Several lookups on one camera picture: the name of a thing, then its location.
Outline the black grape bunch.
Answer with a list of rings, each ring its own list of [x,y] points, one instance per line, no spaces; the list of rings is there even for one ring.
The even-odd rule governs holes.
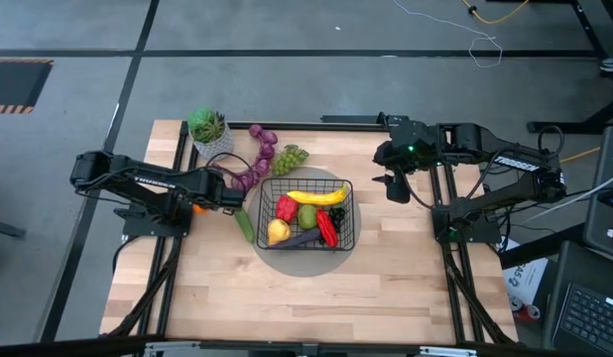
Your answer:
[[[341,231],[341,227],[345,219],[345,214],[345,209],[340,206],[332,207],[328,210],[329,219],[331,220],[331,223],[336,233],[339,233]]]

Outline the red chili pepper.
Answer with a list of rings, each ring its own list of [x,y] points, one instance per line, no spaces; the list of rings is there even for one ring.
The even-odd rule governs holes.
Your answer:
[[[319,209],[315,218],[325,244],[330,248],[336,248],[338,245],[337,233],[328,213]]]

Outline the yellow banana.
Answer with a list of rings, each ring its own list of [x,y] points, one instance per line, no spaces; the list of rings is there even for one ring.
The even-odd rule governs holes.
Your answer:
[[[347,185],[344,183],[340,189],[330,193],[313,193],[306,191],[293,190],[287,193],[287,197],[295,200],[300,204],[311,204],[317,206],[330,206],[341,203],[346,197],[348,191]]]

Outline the black mounting bar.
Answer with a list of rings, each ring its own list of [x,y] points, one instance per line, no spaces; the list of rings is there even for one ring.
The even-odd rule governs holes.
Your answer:
[[[385,115],[323,115],[322,123],[384,125]]]

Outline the green grape bunch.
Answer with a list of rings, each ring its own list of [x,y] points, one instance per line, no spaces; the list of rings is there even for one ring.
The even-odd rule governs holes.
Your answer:
[[[284,176],[301,166],[308,158],[309,153],[298,145],[289,144],[277,154],[271,163],[273,176]]]

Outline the yellow bell pepper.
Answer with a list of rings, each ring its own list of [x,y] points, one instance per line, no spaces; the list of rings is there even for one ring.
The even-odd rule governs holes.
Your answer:
[[[284,241],[287,241],[291,235],[291,226],[282,219],[273,219],[268,223],[268,244],[277,245]]]

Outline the purple eggplant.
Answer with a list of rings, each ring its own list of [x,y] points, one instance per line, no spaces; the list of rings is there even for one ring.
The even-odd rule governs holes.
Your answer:
[[[322,239],[322,235],[321,235],[320,230],[318,228],[312,228],[310,230],[303,231],[301,234],[293,238],[289,238],[288,240],[274,244],[272,245],[272,248],[281,248],[281,249],[294,248],[302,244],[313,242],[313,241],[319,241],[321,239]]]

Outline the green pear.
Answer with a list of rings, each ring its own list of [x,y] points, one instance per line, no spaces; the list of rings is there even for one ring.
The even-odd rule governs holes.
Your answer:
[[[317,226],[317,208],[310,204],[303,204],[298,211],[298,225],[302,230],[310,230]]]

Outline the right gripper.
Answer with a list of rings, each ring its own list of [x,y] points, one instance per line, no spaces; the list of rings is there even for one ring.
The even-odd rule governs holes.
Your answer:
[[[437,128],[408,120],[391,127],[389,134],[390,139],[377,147],[373,162],[394,173],[374,177],[373,181],[386,186],[389,200],[406,204],[411,194],[404,174],[427,171],[438,162]]]

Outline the dark laptop with sticker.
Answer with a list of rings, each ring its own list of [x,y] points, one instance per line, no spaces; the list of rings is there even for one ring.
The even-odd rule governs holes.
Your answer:
[[[585,221],[584,241],[613,257],[613,127],[604,131],[594,186]]]

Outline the red bell pepper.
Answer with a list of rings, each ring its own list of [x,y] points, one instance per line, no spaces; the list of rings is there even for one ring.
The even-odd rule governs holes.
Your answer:
[[[281,196],[276,203],[276,218],[291,223],[297,216],[300,204],[288,196]]]

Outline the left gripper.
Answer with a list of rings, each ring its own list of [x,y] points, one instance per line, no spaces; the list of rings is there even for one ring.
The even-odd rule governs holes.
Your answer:
[[[204,169],[203,173],[205,174],[204,196],[207,205],[211,205],[214,209],[224,208],[222,213],[232,216],[236,209],[242,207],[244,192],[229,187],[220,171]]]

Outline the round grey mat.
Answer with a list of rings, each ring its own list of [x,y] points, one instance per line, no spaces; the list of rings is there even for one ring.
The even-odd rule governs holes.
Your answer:
[[[313,167],[298,168],[290,174],[280,177],[283,179],[346,179],[340,178],[335,174]],[[251,201],[247,208],[247,213],[251,218],[254,232],[257,239],[257,218],[255,213],[258,212],[257,204],[259,199],[256,197],[259,189],[262,186],[263,181],[259,187],[251,194]],[[355,247],[359,243],[359,236],[361,233],[361,211],[358,205],[357,199],[355,201],[355,217],[357,223],[355,224]],[[351,251],[304,251],[304,250],[264,250],[257,247],[255,242],[253,248],[258,257],[269,267],[274,270],[292,277],[315,277],[326,273],[330,273],[342,263],[344,263],[352,254]]]

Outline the dark laptop with keyboard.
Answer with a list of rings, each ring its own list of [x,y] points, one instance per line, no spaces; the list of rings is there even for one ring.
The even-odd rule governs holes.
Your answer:
[[[613,357],[613,260],[572,242],[562,245],[544,346],[566,356]]]

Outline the green cucumber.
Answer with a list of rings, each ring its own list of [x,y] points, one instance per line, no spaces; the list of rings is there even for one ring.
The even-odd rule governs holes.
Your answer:
[[[249,243],[253,243],[255,240],[255,232],[248,213],[244,209],[239,209],[234,212],[234,217],[243,233],[245,239]]]

